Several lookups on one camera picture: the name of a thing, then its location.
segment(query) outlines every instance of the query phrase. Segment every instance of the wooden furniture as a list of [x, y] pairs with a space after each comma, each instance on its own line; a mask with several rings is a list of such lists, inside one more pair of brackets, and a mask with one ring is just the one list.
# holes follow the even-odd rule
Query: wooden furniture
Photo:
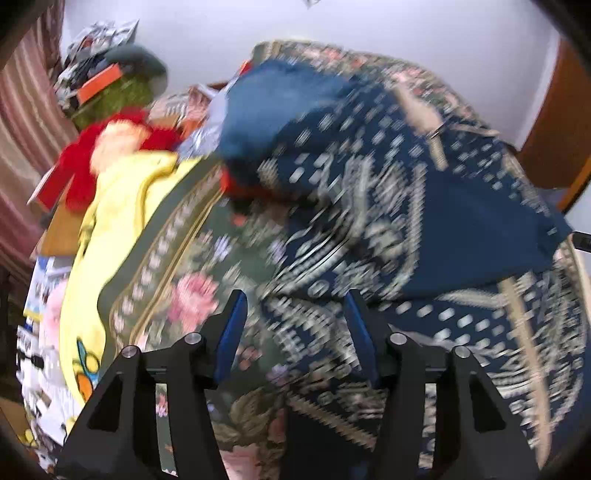
[[574, 205], [589, 184], [589, 180], [591, 180], [591, 157], [587, 158], [574, 182], [560, 199], [557, 207], [561, 212], [567, 212]]
[[552, 189], [575, 182], [584, 187], [580, 174], [590, 155], [591, 74], [563, 40], [546, 100], [518, 159], [535, 186]]

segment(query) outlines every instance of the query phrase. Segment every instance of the pink striped curtain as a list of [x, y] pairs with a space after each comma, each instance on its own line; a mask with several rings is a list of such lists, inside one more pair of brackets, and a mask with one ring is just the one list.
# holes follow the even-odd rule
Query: pink striped curtain
[[30, 280], [29, 256], [43, 233], [27, 199], [77, 136], [48, 76], [60, 63], [63, 9], [56, 0], [0, 72], [0, 265], [21, 285]]

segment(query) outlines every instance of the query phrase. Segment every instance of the blue fabric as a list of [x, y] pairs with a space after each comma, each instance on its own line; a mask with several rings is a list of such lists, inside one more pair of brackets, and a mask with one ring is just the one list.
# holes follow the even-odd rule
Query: blue fabric
[[242, 161], [270, 154], [275, 136], [290, 120], [334, 105], [351, 88], [347, 80], [318, 73], [308, 65], [266, 61], [241, 76], [228, 92], [217, 153], [234, 171], [241, 171], [239, 182], [256, 183], [256, 175], [253, 179], [252, 172], [241, 169]]
[[[261, 96], [265, 82], [276, 89], [287, 82], [281, 75], [260, 79]], [[235, 105], [218, 150], [237, 181], [298, 200], [286, 221], [285, 261], [259, 288], [261, 314], [290, 371], [282, 388], [287, 437], [297, 448], [288, 449], [281, 477], [358, 479], [371, 461], [386, 392], [369, 386], [343, 326], [341, 301], [350, 288], [422, 345], [466, 345], [520, 416], [532, 447], [539, 432], [531, 376], [543, 375], [558, 452], [589, 399], [587, 320], [568, 262], [553, 263], [568, 225], [483, 125], [444, 117], [442, 166], [433, 142], [413, 132], [381, 85], [352, 79], [349, 87], [338, 101], [258, 132], [267, 127], [252, 108], [281, 105], [247, 95], [237, 83], [233, 94], [243, 103]], [[256, 148], [248, 147], [252, 141]], [[498, 286], [510, 276], [532, 331], [535, 372]], [[421, 469], [433, 460], [434, 388], [425, 402]], [[322, 466], [310, 468], [309, 459]]]
[[[319, 199], [291, 214], [287, 259], [269, 293], [340, 298], [352, 277], [367, 299], [392, 300], [551, 267], [570, 228], [511, 170], [497, 138], [454, 130], [474, 124], [449, 116], [441, 171], [381, 85], [352, 79], [339, 90], [345, 98], [324, 104], [310, 99], [326, 90], [310, 90], [329, 76], [280, 66], [264, 63], [232, 88], [218, 149], [243, 184]], [[267, 98], [283, 84], [285, 112], [279, 94]], [[298, 88], [309, 101], [295, 115]]]

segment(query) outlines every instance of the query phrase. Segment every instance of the white wall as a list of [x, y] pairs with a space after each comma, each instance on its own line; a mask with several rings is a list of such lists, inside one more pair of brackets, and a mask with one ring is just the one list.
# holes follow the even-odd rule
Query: white wall
[[66, 0], [64, 35], [139, 18], [136, 42], [168, 67], [169, 90], [228, 79], [253, 46], [308, 38], [412, 60], [521, 147], [545, 97], [555, 31], [531, 0]]

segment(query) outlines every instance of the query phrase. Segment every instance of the pink rose pattern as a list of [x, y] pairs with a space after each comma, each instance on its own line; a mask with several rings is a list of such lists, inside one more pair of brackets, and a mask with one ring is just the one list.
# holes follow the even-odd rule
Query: pink rose pattern
[[168, 319], [182, 323], [183, 333], [193, 332], [217, 309], [216, 290], [217, 282], [207, 275], [185, 275], [173, 290]]
[[285, 441], [285, 409], [280, 408], [277, 416], [269, 425], [269, 441], [273, 443], [283, 443]]
[[60, 344], [61, 305], [64, 303], [67, 285], [68, 281], [62, 280], [51, 291], [47, 298], [43, 321], [39, 327], [39, 337], [44, 339], [45, 346], [52, 346], [55, 349], [59, 349]]
[[168, 417], [168, 401], [166, 395], [162, 393], [158, 395], [158, 403], [156, 404], [156, 415], [158, 417]]
[[229, 480], [259, 480], [258, 448], [256, 443], [251, 443], [247, 447], [235, 445], [231, 452], [220, 450]]

